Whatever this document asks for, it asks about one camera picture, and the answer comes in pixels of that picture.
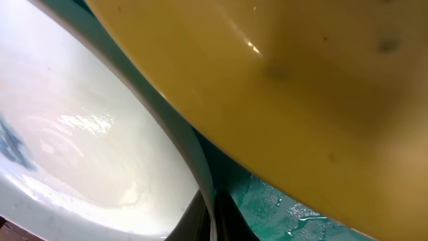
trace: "wet green surface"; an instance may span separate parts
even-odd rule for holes
[[[260,240],[371,240],[286,196],[246,171],[195,132],[207,157],[214,186],[229,191]]]

